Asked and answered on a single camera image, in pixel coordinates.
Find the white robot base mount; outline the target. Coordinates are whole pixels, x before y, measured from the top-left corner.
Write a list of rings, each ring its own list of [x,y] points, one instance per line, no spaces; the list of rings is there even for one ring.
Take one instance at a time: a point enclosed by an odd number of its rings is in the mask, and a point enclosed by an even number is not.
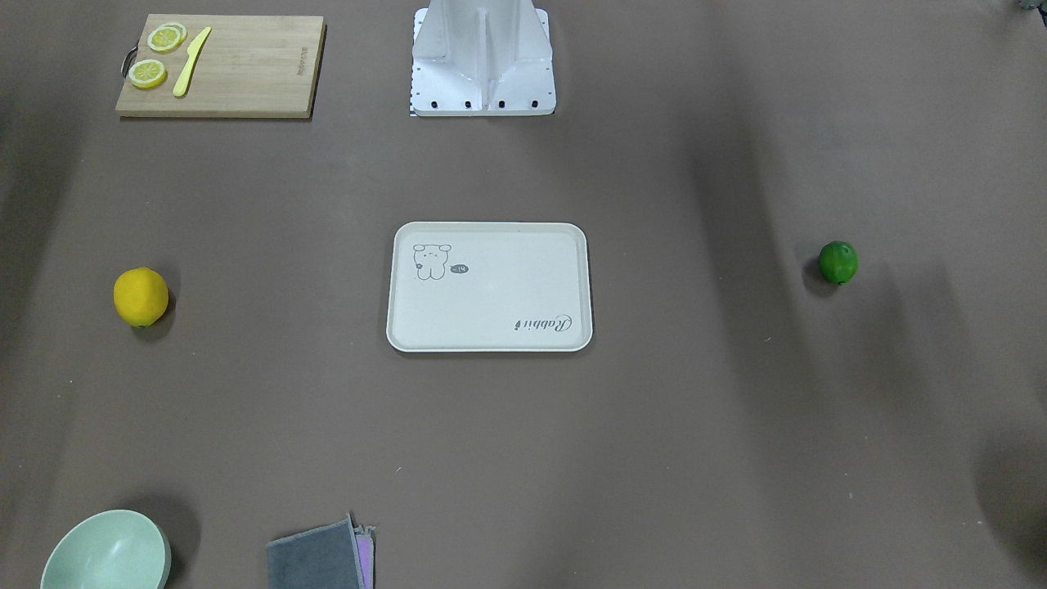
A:
[[[413,24],[411,115],[555,112],[550,19],[533,2],[430,1]]]

